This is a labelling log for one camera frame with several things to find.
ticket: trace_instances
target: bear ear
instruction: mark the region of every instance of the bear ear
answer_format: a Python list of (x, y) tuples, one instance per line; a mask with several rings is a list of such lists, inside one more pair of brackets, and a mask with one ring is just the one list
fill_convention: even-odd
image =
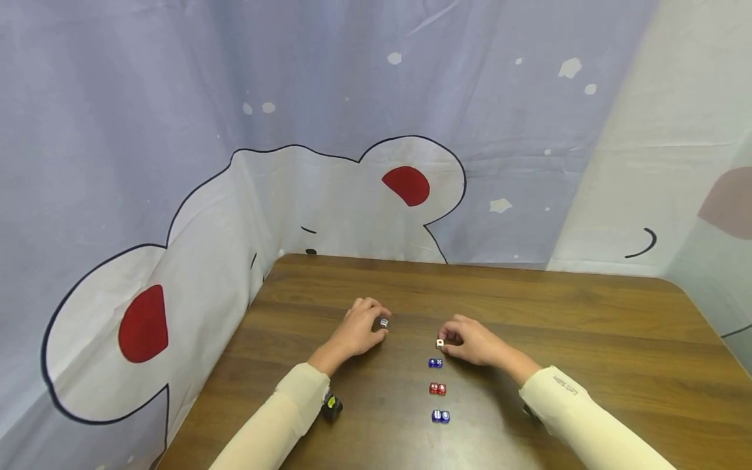
[(378, 176), (384, 190), (422, 224), (449, 214), (465, 194), (465, 171), (459, 160), (428, 138), (379, 142), (368, 149), (360, 165)]

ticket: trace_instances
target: white polka dot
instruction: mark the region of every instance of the white polka dot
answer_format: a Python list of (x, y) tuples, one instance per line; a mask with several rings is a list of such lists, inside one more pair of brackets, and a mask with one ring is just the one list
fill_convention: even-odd
[(559, 69), (560, 77), (574, 78), (577, 72), (582, 69), (582, 62), (577, 57), (565, 60), (562, 62), (562, 67)]
[(402, 62), (402, 54), (400, 54), (399, 52), (392, 52), (387, 56), (387, 60), (390, 64), (397, 65)]
[(496, 212), (497, 214), (503, 214), (504, 211), (511, 207), (512, 204), (509, 201), (507, 201), (505, 198), (501, 198), (495, 201), (491, 201), (488, 207), (488, 211)]

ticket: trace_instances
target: black outline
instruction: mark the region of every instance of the black outline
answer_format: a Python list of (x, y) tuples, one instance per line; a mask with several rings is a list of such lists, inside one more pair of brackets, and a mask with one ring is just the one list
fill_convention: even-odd
[[(436, 241), (436, 237), (429, 230), (428, 225), (430, 225), (430, 224), (432, 224), (434, 222), (438, 222), (439, 220), (443, 219), (447, 215), (449, 215), (452, 212), (454, 212), (454, 210), (457, 209), (457, 207), (462, 202), (462, 200), (464, 200), (465, 194), (467, 192), (467, 174), (465, 172), (465, 166), (462, 164), (462, 161), (460, 161), (460, 159), (457, 158), (457, 155), (455, 155), (454, 152), (452, 152), (451, 150), (449, 150), (448, 148), (446, 148), (444, 145), (439, 144), (437, 141), (435, 141), (435, 140), (433, 140), (431, 138), (422, 136), (422, 135), (415, 135), (415, 134), (400, 135), (400, 136), (397, 136), (397, 137), (390, 137), (390, 138), (386, 138), (386, 139), (380, 140), (380, 141), (376, 142), (375, 144), (373, 144), (372, 146), (368, 147), (365, 150), (365, 152), (363, 152), (360, 155), (360, 158), (358, 158), (358, 160), (353, 160), (353, 159), (347, 158), (345, 156), (331, 155), (331, 154), (328, 154), (328, 153), (317, 152), (316, 150), (313, 150), (313, 149), (311, 149), (309, 147), (306, 147), (305, 145), (299, 145), (299, 144), (284, 145), (282, 147), (275, 148), (273, 150), (254, 150), (254, 149), (250, 149), (250, 148), (239, 148), (239, 149), (235, 150), (234, 152), (232, 152), (232, 155), (230, 156), (230, 161), (227, 164), (227, 166), (225, 166), (225, 168), (223, 168), (221, 171), (219, 171), (215, 175), (213, 175), (210, 178), (208, 178), (207, 180), (205, 180), (203, 183), (201, 183), (198, 186), (196, 186), (193, 190), (191, 190), (188, 193), (188, 195), (185, 198), (183, 198), (183, 201), (177, 206), (177, 210), (175, 211), (174, 216), (172, 216), (172, 220), (170, 221), (170, 226), (169, 226), (169, 228), (167, 230), (167, 237), (165, 238), (165, 243), (164, 244), (157, 244), (157, 243), (143, 243), (143, 244), (138, 244), (138, 245), (130, 247), (130, 248), (124, 250), (124, 251), (121, 251), (121, 252), (119, 252), (119, 253), (117, 253), (117, 254), (115, 254), (115, 255), (107, 258), (105, 261), (100, 262), (93, 269), (89, 270), (83, 277), (81, 277), (81, 279), (78, 280), (78, 282), (76, 282), (73, 285), (73, 287), (65, 294), (65, 296), (63, 296), (62, 301), (57, 305), (57, 308), (55, 309), (52, 317), (50, 318), (49, 322), (47, 323), (47, 328), (44, 330), (44, 336), (42, 337), (41, 358), (40, 358), (41, 359), (42, 379), (44, 380), (44, 383), (47, 386), (47, 391), (50, 394), (50, 397), (52, 399), (52, 402), (53, 402), (53, 405), (55, 406), (55, 408), (57, 408), (57, 410), (60, 411), (60, 413), (62, 413), (63, 416), (66, 416), (68, 419), (70, 419), (71, 421), (74, 421), (76, 423), (87, 424), (87, 425), (91, 425), (91, 426), (106, 426), (106, 425), (110, 425), (110, 424), (119, 423), (120, 421), (123, 421), (123, 420), (125, 420), (125, 419), (133, 416), (134, 414), (138, 413), (141, 409), (143, 409), (147, 405), (149, 405), (162, 392), (164, 392), (165, 390), (167, 390), (167, 392), (166, 392), (167, 393), (167, 413), (165, 415), (165, 438), (164, 438), (164, 446), (165, 446), (165, 448), (162, 451), (162, 453), (164, 453), (167, 450), (168, 420), (169, 420), (169, 417), (170, 417), (170, 384), (169, 383), (166, 383), (164, 387), (162, 387), (161, 389), (159, 389), (159, 391), (156, 394), (154, 394), (154, 396), (152, 396), (150, 399), (148, 399), (143, 405), (139, 406), (135, 410), (133, 410), (130, 413), (126, 414), (125, 416), (116, 418), (114, 420), (106, 420), (106, 421), (85, 420), (83, 418), (80, 418), (80, 417), (77, 417), (77, 416), (73, 415), (71, 412), (69, 412), (68, 410), (66, 410), (65, 407), (62, 406), (62, 403), (60, 403), (60, 400), (58, 399), (57, 394), (55, 393), (54, 384), (53, 384), (52, 380), (50, 379), (49, 369), (47, 368), (47, 342), (50, 339), (50, 333), (52, 331), (52, 326), (55, 323), (55, 319), (59, 315), (60, 311), (62, 310), (62, 306), (65, 304), (65, 302), (68, 300), (68, 298), (73, 294), (73, 292), (76, 290), (76, 288), (87, 277), (89, 277), (94, 271), (96, 271), (97, 269), (101, 268), (103, 265), (109, 263), (110, 261), (112, 261), (112, 260), (114, 260), (114, 259), (116, 259), (116, 258), (118, 258), (118, 257), (120, 257), (120, 256), (122, 256), (122, 255), (124, 255), (126, 253), (129, 253), (129, 252), (131, 252), (133, 250), (137, 250), (137, 249), (142, 248), (142, 247), (157, 247), (157, 248), (162, 248), (164, 250), (167, 250), (168, 246), (169, 246), (169, 241), (170, 241), (170, 234), (172, 233), (172, 227), (173, 227), (173, 225), (175, 223), (175, 220), (177, 219), (177, 215), (180, 213), (180, 210), (183, 209), (183, 206), (186, 204), (186, 202), (188, 201), (188, 199), (190, 199), (190, 197), (193, 196), (193, 194), (195, 194), (196, 191), (200, 190), (203, 186), (205, 186), (206, 184), (210, 183), (215, 178), (219, 177), (222, 173), (224, 173), (225, 171), (227, 171), (232, 166), (232, 162), (235, 160), (235, 154), (238, 153), (238, 152), (249, 151), (249, 152), (254, 152), (254, 153), (274, 153), (274, 152), (278, 152), (279, 150), (283, 150), (283, 149), (286, 149), (286, 148), (289, 148), (289, 147), (300, 147), (300, 148), (308, 150), (309, 152), (315, 153), (317, 155), (328, 156), (328, 157), (337, 158), (337, 159), (343, 159), (343, 160), (347, 160), (349, 162), (353, 162), (353, 163), (356, 163), (356, 164), (359, 165), (361, 163), (361, 161), (363, 160), (363, 158), (368, 154), (368, 152), (370, 152), (376, 146), (384, 144), (384, 143), (389, 142), (389, 141), (394, 141), (396, 139), (407, 138), (407, 137), (421, 138), (423, 140), (432, 142), (435, 145), (438, 145), (439, 147), (441, 147), (442, 149), (446, 150), (451, 156), (454, 157), (454, 159), (459, 164), (460, 169), (462, 170), (462, 195), (460, 195), (459, 200), (457, 201), (457, 203), (454, 205), (454, 207), (452, 207), (449, 211), (447, 211), (444, 215), (442, 215), (438, 219), (432, 220), (432, 221), (430, 221), (428, 223), (423, 224), (423, 228), (426, 229), (426, 231), (429, 233), (429, 235), (431, 235), (431, 238), (433, 239), (434, 243), (436, 244), (436, 247), (438, 248), (439, 254), (441, 254), (441, 258), (443, 258), (444, 259), (444, 263), (446, 263), (447, 262), (447, 257), (444, 255), (444, 252), (441, 251), (441, 247), (439, 246), (438, 242)], [(251, 261), (251, 268), (253, 268), (253, 263), (256, 261), (256, 255), (253, 256), (253, 260)]]
[(728, 337), (729, 337), (729, 336), (731, 336), (731, 335), (735, 335), (735, 334), (737, 334), (737, 333), (745, 332), (745, 331), (747, 331), (747, 330), (748, 330), (748, 329), (750, 329), (750, 328), (752, 328), (752, 323), (750, 323), (749, 325), (747, 325), (747, 326), (745, 326), (745, 327), (743, 327), (743, 328), (740, 328), (740, 329), (734, 330), (734, 331), (732, 331), (732, 332), (730, 332), (730, 333), (726, 333), (725, 335), (721, 335), (720, 337), (721, 337), (721, 338), (728, 338)]
[(627, 255), (627, 256), (625, 256), (625, 258), (627, 258), (627, 259), (628, 258), (636, 258), (637, 256), (644, 255), (648, 251), (652, 250), (653, 247), (656, 246), (656, 243), (658, 243), (658, 235), (656, 235), (655, 232), (653, 232), (652, 230), (650, 230), (647, 227), (645, 227), (643, 230), (646, 231), (647, 233), (649, 233), (651, 237), (653, 237), (653, 239), (650, 240), (650, 245), (647, 248), (645, 248), (643, 251), (641, 251), (640, 253), (635, 253), (633, 255)]

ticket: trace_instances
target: white sleeve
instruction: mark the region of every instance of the white sleeve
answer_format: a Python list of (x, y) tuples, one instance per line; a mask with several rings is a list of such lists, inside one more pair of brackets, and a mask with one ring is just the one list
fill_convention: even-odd
[(210, 470), (276, 470), (316, 420), (329, 376), (296, 365), (274, 394), (243, 425)]
[(536, 372), (520, 396), (548, 432), (571, 447), (589, 470), (675, 470), (558, 368)]

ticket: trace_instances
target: wooden table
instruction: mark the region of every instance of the wooden table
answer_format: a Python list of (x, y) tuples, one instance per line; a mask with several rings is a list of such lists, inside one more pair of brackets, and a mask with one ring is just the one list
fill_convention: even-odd
[(274, 265), (159, 468), (208, 468), (359, 296), (394, 312), (389, 338), (334, 376), (339, 420), (317, 420), (283, 468), (583, 468), (497, 371), (428, 368), (455, 313), (559, 366), (677, 468), (752, 468), (752, 381), (668, 282), (306, 255)]

